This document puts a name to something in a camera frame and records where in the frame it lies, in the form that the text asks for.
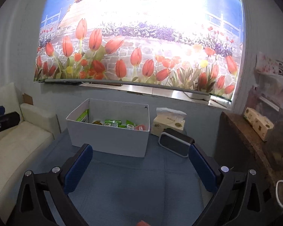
tissue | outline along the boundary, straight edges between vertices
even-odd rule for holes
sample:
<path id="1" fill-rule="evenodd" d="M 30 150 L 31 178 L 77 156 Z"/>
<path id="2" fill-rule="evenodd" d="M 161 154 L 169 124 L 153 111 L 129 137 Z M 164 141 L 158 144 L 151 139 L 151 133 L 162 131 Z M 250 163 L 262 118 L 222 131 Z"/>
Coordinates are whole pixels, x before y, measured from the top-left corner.
<path id="1" fill-rule="evenodd" d="M 172 128 L 180 133 L 183 127 L 186 113 L 168 108 L 156 108 L 157 116 L 154 118 L 150 133 L 159 137 L 166 128 Z"/>

white fence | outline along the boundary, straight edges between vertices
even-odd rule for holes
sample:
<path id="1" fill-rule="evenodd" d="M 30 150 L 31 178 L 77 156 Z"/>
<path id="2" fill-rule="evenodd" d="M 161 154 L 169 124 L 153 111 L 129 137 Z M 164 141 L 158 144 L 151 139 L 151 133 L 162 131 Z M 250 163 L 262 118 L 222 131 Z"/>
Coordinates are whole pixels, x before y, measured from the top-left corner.
<path id="1" fill-rule="evenodd" d="M 59 13 L 57 13 L 57 14 L 55 14 L 55 15 L 49 17 L 49 18 L 48 18 L 47 15 L 46 15 L 45 20 L 43 20 L 43 21 L 41 22 L 41 24 L 44 23 L 44 25 L 40 28 L 40 31 L 42 31 L 42 30 L 45 29 L 46 27 L 49 27 L 50 25 L 53 25 L 54 23 L 57 23 L 57 26 L 58 26 L 58 25 L 59 25 L 59 22 L 60 22 L 61 12 L 62 12 L 62 8 L 60 9 L 60 12 L 59 12 Z"/>
<path id="2" fill-rule="evenodd" d="M 207 14 L 208 17 L 210 18 L 210 23 L 211 24 L 213 24 L 213 25 L 215 25 L 217 27 L 222 28 L 223 30 L 227 31 L 228 33 L 230 33 L 232 35 L 236 35 L 236 34 L 233 33 L 233 30 L 237 31 L 238 32 L 238 37 L 239 37 L 239 43 L 241 42 L 241 26 L 239 26 L 239 28 L 237 28 L 237 27 L 233 26 L 231 23 L 225 21 L 223 19 L 223 14 L 221 14 L 221 17 L 219 18 L 219 17 L 217 17 L 216 15 L 214 15 L 212 13 L 209 13 L 209 12 L 204 12 L 204 13 Z M 217 25 L 216 23 L 212 22 L 213 18 L 219 20 L 220 21 L 220 25 Z M 224 24 L 229 25 L 231 30 L 228 30 L 228 29 L 224 28 Z"/>

gray wall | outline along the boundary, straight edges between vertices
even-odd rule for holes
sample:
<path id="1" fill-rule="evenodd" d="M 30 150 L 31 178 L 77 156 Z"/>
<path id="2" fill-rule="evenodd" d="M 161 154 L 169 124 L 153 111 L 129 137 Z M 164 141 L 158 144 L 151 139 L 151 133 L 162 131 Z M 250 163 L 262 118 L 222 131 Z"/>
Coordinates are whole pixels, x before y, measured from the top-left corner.
<path id="1" fill-rule="evenodd" d="M 33 83 L 39 25 L 46 0 L 7 0 L 0 9 L 0 86 L 15 82 L 21 92 L 33 97 L 34 104 L 58 115 L 62 129 L 66 116 L 86 98 L 147 103 L 150 118 L 156 107 L 184 111 L 186 130 L 207 152 L 214 151 L 221 109 L 163 97 L 141 96 L 116 90 Z M 245 69 L 234 110 L 241 112 L 258 50 L 272 57 L 283 57 L 283 14 L 273 0 L 244 0 Z"/>

silver bolt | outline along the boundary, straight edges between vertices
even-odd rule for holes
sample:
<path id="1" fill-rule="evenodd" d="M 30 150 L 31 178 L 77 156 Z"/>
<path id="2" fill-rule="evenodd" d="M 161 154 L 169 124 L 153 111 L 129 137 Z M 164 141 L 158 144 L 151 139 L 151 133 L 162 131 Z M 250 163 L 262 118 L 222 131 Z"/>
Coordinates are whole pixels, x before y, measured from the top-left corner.
<path id="1" fill-rule="evenodd" d="M 54 167 L 52 170 L 51 170 L 53 173 L 57 173 L 60 171 L 60 168 L 59 167 Z"/>
<path id="2" fill-rule="evenodd" d="M 31 175 L 31 170 L 27 170 L 25 173 L 24 173 L 25 176 L 30 176 Z"/>
<path id="3" fill-rule="evenodd" d="M 223 171 L 223 172 L 228 172 L 228 171 L 229 171 L 229 168 L 226 167 L 226 166 L 223 166 L 223 167 L 221 167 L 221 171 Z"/>
<path id="4" fill-rule="evenodd" d="M 254 169 L 250 169 L 250 174 L 256 175 L 256 171 Z"/>

white sofa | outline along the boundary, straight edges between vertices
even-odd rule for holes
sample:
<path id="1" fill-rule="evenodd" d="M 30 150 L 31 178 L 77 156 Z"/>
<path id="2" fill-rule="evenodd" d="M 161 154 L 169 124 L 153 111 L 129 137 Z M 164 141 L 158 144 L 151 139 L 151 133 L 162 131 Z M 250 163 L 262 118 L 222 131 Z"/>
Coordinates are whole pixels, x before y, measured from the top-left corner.
<path id="1" fill-rule="evenodd" d="M 0 88 L 1 105 L 5 113 L 20 115 L 19 125 L 0 133 L 0 216 L 6 222 L 16 202 L 16 196 L 10 195 L 14 184 L 60 129 L 55 114 L 29 104 L 19 106 L 13 83 Z"/>

